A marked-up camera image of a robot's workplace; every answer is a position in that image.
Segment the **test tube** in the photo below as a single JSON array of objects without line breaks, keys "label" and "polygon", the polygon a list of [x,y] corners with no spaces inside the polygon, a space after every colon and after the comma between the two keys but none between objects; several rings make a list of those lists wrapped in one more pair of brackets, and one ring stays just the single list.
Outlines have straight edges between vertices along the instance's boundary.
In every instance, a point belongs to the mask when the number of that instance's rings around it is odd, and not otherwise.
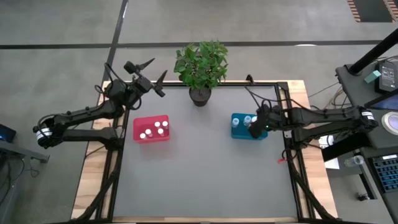
[{"label": "test tube", "polygon": [[164,136],[164,131],[163,131],[163,129],[162,128],[159,128],[158,130],[157,130],[157,132],[160,134],[160,136]]},{"label": "test tube", "polygon": [[245,116],[243,120],[243,125],[247,126],[250,124],[251,117],[250,116]]},{"label": "test tube", "polygon": [[162,122],[162,126],[163,126],[164,129],[168,129],[169,128],[169,122],[163,121]]},{"label": "test tube", "polygon": [[157,129],[159,129],[159,128],[160,128],[160,122],[156,121],[156,122],[155,122],[155,127],[156,127]]},{"label": "test tube", "polygon": [[238,118],[232,119],[232,128],[238,127],[238,124],[239,124],[239,119]]},{"label": "test tube", "polygon": [[145,134],[147,134],[148,137],[150,137],[150,138],[153,136],[152,131],[150,131],[150,129],[145,130]]}]

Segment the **red container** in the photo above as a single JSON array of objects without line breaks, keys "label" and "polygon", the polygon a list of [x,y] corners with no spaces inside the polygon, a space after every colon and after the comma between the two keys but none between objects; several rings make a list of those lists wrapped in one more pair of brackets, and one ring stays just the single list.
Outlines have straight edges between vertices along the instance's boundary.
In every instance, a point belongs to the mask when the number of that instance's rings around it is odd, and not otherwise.
[{"label": "red container", "polygon": [[[160,122],[160,127],[164,130],[164,136],[161,136],[157,132],[157,128],[155,127],[155,122]],[[162,127],[162,122],[167,121],[169,123],[169,128],[165,129]],[[148,137],[146,139],[141,139],[139,135],[141,133],[145,133],[145,130],[150,129],[152,132],[152,137]],[[150,143],[150,142],[158,142],[158,141],[167,141],[170,139],[170,122],[169,116],[167,115],[159,115],[159,116],[151,116],[145,118],[136,118],[132,121],[132,138],[138,143]]]}]

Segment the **gray floor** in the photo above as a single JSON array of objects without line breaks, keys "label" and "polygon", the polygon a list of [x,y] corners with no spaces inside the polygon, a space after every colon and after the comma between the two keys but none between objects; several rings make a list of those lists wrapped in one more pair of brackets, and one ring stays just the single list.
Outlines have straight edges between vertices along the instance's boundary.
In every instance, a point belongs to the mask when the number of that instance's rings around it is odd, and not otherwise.
[{"label": "gray floor", "polygon": [[[122,0],[2,0],[1,44],[97,44],[113,38]],[[119,39],[126,42],[382,39],[396,24],[357,23],[346,0],[130,0]],[[248,73],[258,80],[302,79],[308,94],[336,82],[334,69],[352,63],[372,46],[230,47],[229,80]],[[144,73],[156,79],[172,73],[175,50],[118,49],[115,70],[156,57]],[[0,50],[0,123],[17,130],[16,144],[44,152],[31,128],[45,114],[95,104],[108,49]],[[398,48],[388,54],[398,54]],[[326,105],[338,86],[314,96]],[[41,174],[25,175],[13,223],[68,220],[76,194],[86,144],[65,143],[51,155]],[[390,223],[380,200],[357,202],[358,177],[330,179],[339,216],[344,220]]]}]

